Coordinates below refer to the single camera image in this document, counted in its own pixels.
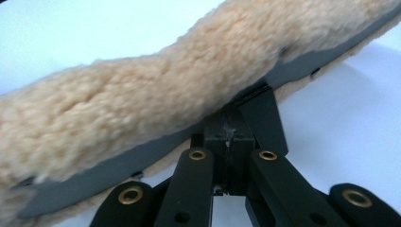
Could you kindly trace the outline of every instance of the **wool fleece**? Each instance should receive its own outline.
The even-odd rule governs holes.
[[[334,48],[400,4],[228,0],[158,53],[69,68],[0,96],[0,224],[34,195],[17,183],[64,181],[187,128],[278,61]]]

